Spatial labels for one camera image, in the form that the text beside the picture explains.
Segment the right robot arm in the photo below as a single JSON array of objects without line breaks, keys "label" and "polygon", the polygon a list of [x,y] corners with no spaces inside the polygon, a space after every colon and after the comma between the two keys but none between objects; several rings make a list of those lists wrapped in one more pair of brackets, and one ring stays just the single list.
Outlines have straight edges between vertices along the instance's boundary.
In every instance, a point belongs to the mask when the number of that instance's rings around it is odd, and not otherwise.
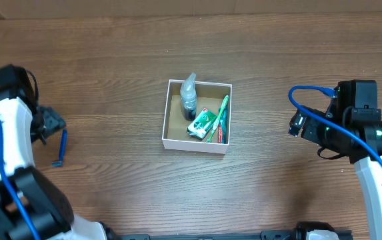
[{"label": "right robot arm", "polygon": [[335,152],[332,159],[349,158],[363,191],[369,236],[382,239],[382,110],[377,103],[377,83],[350,80],[338,82],[333,89],[316,86],[316,91],[331,100],[326,111],[294,100],[294,91],[309,89],[297,85],[289,90],[288,98],[297,109],[289,134],[317,144],[320,151]]}]

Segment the toothpaste tube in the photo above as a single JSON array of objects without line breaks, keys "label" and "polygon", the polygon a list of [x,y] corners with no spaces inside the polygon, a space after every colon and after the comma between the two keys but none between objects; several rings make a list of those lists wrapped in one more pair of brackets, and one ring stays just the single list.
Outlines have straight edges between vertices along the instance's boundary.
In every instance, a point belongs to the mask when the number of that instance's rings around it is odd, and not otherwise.
[{"label": "toothpaste tube", "polygon": [[217,127],[218,130],[218,143],[226,144],[227,136],[227,115],[228,115],[228,106],[226,106],[221,114],[219,124]]}]

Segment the green toothbrush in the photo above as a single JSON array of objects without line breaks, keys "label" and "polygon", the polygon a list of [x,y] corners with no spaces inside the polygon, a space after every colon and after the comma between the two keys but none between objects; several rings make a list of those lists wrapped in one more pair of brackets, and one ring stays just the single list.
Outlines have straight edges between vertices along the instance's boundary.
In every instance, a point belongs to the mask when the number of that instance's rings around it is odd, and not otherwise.
[{"label": "green toothbrush", "polygon": [[227,106],[227,104],[228,104],[228,101],[229,101],[229,96],[226,95],[226,96],[224,97],[224,99],[223,99],[222,104],[221,104],[221,108],[220,108],[219,114],[218,114],[216,120],[215,120],[214,123],[213,123],[212,129],[211,129],[211,132],[210,132],[210,136],[209,136],[209,138],[206,140],[207,143],[210,143],[210,142],[211,142],[211,140],[212,140],[212,138],[213,138],[213,135],[215,134],[215,131],[216,131],[217,128],[218,128],[218,125],[219,125],[219,122],[220,122],[220,118],[221,118],[221,116],[222,116],[222,114],[223,114],[223,112],[224,112],[224,110],[225,110],[225,108],[226,108],[226,106]]}]

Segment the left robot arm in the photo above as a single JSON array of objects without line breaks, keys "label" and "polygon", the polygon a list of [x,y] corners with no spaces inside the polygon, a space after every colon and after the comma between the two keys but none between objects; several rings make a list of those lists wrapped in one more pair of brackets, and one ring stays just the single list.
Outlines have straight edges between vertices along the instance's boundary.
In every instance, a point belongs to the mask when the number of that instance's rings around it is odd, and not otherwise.
[{"label": "left robot arm", "polygon": [[74,214],[66,196],[36,169],[32,144],[62,132],[59,155],[65,154],[66,122],[39,105],[37,81],[29,70],[0,68],[0,239],[117,239],[102,222]]}]

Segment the blue razor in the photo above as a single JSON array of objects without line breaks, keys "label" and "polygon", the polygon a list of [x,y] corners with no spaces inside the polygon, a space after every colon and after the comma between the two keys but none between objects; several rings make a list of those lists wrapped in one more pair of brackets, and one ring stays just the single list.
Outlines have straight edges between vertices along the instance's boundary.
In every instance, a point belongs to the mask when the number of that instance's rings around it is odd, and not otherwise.
[{"label": "blue razor", "polygon": [[67,130],[62,130],[62,136],[61,136],[61,144],[59,148],[59,157],[58,160],[52,162],[53,167],[62,167],[63,166],[63,159],[65,156],[65,150],[67,145]]}]

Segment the pump soap bottle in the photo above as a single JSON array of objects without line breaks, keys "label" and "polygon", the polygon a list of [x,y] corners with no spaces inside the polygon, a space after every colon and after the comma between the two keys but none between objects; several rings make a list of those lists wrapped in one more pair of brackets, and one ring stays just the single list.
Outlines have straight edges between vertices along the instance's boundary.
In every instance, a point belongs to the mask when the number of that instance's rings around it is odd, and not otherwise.
[{"label": "pump soap bottle", "polygon": [[196,74],[192,73],[182,83],[180,88],[181,110],[184,118],[193,121],[197,111]]}]

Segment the green soap bar pack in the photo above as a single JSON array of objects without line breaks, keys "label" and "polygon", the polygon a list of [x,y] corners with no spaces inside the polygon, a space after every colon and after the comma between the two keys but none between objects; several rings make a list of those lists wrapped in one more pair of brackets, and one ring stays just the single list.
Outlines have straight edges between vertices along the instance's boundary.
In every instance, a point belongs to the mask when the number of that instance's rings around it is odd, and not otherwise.
[{"label": "green soap bar pack", "polygon": [[216,114],[212,113],[207,108],[203,108],[200,114],[198,114],[194,121],[188,126],[188,134],[199,140],[203,140],[212,129],[216,118]]}]

